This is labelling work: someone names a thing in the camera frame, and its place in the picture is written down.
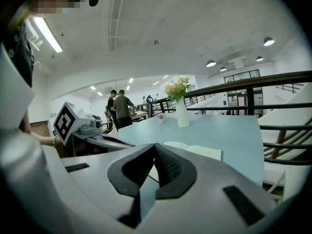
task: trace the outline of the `white ceiling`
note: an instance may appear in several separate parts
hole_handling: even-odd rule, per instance
[[[96,90],[92,90],[90,87],[88,87],[75,91],[73,94],[83,96],[85,98],[99,98],[100,96],[97,94],[97,92],[101,92],[105,96],[105,94],[110,94],[113,89],[115,89],[117,92],[120,89],[123,89],[126,93],[133,93],[142,90],[157,89],[161,84],[170,81],[172,78],[173,76],[167,76],[165,79],[164,76],[135,78],[131,83],[129,83],[129,79],[118,80],[94,85]]]
[[[228,60],[239,56],[247,56],[245,66],[256,64],[257,56],[272,60],[300,30],[279,0],[100,0],[96,7],[81,3],[73,13],[46,20],[64,51],[56,54],[46,41],[35,51],[45,74],[94,53],[144,49],[157,39],[158,47],[203,66],[215,60],[207,73],[212,76],[224,65],[235,69]],[[268,36],[276,42],[264,47]]]

